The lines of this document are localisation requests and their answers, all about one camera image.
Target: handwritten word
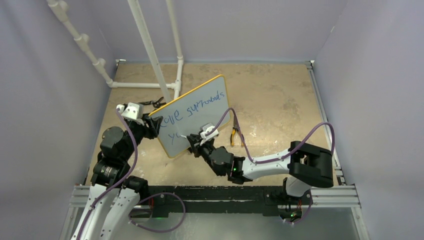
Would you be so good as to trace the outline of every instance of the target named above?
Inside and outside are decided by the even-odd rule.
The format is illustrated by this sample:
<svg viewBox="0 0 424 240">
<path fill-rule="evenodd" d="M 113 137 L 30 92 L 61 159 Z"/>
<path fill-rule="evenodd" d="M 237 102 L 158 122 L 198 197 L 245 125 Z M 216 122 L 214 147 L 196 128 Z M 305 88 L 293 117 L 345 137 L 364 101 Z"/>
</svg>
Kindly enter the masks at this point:
<svg viewBox="0 0 424 240">
<path fill-rule="evenodd" d="M 174 145 L 174 138 L 175 137 L 181 138 L 181 135 L 178 132 L 173 133 L 172 135 L 171 134 L 168 134 L 168 136 L 172 139 L 171 145 Z"/>
<path fill-rule="evenodd" d="M 211 96 L 209 99 L 207 100 L 200 100 L 198 102 L 196 102 L 195 104 L 193 104 L 193 106 L 190 106 L 187 108 L 187 112 L 190 113 L 190 115 L 188 115 L 189 117 L 193 115 L 193 113 L 198 112 L 201 108 L 203 108 L 205 105 L 208 105 L 210 103 L 213 103 L 214 101 L 219 101 L 222 98 L 225 98 L 225 94 L 223 92 L 218 92 L 216 91 L 216 96 Z"/>
<path fill-rule="evenodd" d="M 161 128 L 166 128 L 168 126 L 168 123 L 171 123 L 172 125 L 175 124 L 176 120 L 181 121 L 183 119 L 182 116 L 180 116 L 180 112 L 178 110 L 175 110 L 175 112 L 172 115 L 164 116 L 163 121 L 160 124 Z"/>
</svg>

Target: yellow-handled pliers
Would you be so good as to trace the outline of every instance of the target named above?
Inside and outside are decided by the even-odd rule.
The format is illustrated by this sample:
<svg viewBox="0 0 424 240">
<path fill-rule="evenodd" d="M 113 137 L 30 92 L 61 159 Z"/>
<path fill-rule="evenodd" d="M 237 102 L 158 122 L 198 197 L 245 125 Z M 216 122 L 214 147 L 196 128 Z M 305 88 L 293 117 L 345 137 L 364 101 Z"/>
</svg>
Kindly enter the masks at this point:
<svg viewBox="0 0 424 240">
<path fill-rule="evenodd" d="M 239 133 L 239 125 L 237 124 L 236 118 L 234 118 L 234 122 L 232 124 L 232 132 L 231 132 L 231 136 L 229 137 L 229 142 L 231 143 L 231 147 L 234 147 L 234 135 L 236 135 L 236 133 Z"/>
</svg>

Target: whiteboard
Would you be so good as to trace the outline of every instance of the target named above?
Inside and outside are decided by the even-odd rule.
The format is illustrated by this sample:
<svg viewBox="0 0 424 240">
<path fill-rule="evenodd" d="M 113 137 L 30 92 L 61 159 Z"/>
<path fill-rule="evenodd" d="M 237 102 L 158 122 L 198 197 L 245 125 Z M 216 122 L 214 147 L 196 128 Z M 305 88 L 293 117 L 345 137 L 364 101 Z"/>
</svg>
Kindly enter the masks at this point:
<svg viewBox="0 0 424 240">
<path fill-rule="evenodd" d="M 169 158 L 174 158 L 190 147 L 182 137 L 199 133 L 202 126 L 214 126 L 229 107 L 226 80 L 218 75 L 163 107 L 151 112 L 152 118 L 162 116 L 158 139 Z M 221 126 L 230 121 L 227 114 Z"/>
</svg>

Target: gray wall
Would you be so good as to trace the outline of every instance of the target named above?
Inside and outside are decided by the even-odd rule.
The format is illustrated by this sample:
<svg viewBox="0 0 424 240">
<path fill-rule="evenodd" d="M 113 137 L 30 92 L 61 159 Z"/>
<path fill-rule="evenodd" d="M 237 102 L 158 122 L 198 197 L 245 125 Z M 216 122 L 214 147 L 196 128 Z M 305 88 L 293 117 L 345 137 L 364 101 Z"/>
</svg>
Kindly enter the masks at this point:
<svg viewBox="0 0 424 240">
<path fill-rule="evenodd" d="M 423 239 L 424 1 L 349 0 L 314 70 L 372 239 Z"/>
<path fill-rule="evenodd" d="M 165 0 L 140 0 L 160 61 L 176 61 Z M 302 62 L 318 54 L 347 0 L 174 0 L 189 62 Z M 125 0 L 91 0 L 117 59 L 148 61 Z"/>
<path fill-rule="evenodd" d="M 113 73 L 84 1 L 69 5 Z M 59 238 L 109 92 L 46 1 L 0 1 L 0 239 Z"/>
</svg>

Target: beige table surface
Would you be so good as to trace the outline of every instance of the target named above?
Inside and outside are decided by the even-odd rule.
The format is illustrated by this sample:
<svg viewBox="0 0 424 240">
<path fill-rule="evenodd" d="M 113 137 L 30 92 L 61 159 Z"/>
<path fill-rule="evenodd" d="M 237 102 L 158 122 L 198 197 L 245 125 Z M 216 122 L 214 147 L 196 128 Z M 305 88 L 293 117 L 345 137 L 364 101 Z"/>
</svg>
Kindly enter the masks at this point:
<svg viewBox="0 0 424 240">
<path fill-rule="evenodd" d="M 176 64 L 161 65 L 167 83 L 175 81 Z M 252 157 L 280 152 L 291 141 L 301 141 L 318 123 L 321 116 L 307 68 L 303 64 L 185 64 L 182 71 L 182 91 L 186 93 L 207 80 L 223 74 L 226 78 L 228 98 L 239 118 L 246 143 Z M 115 81 L 125 83 L 157 83 L 150 64 L 120 64 Z M 112 126 L 124 128 L 115 114 L 118 104 L 157 100 L 160 89 L 112 89 L 103 122 L 93 152 L 87 184 L 97 162 L 102 133 Z M 151 106 L 145 111 L 151 112 Z M 235 138 L 230 146 L 232 124 L 220 129 L 215 146 L 225 146 L 236 156 L 246 156 Z M 324 128 L 318 129 L 308 143 L 327 148 Z M 131 165 L 134 156 L 128 161 Z M 202 158 L 187 152 L 168 158 L 157 139 L 143 139 L 138 146 L 138 163 L 132 175 L 148 180 L 149 185 L 234 185 L 227 177 L 216 176 Z M 245 185 L 281 185 L 284 175 L 266 176 Z"/>
</svg>

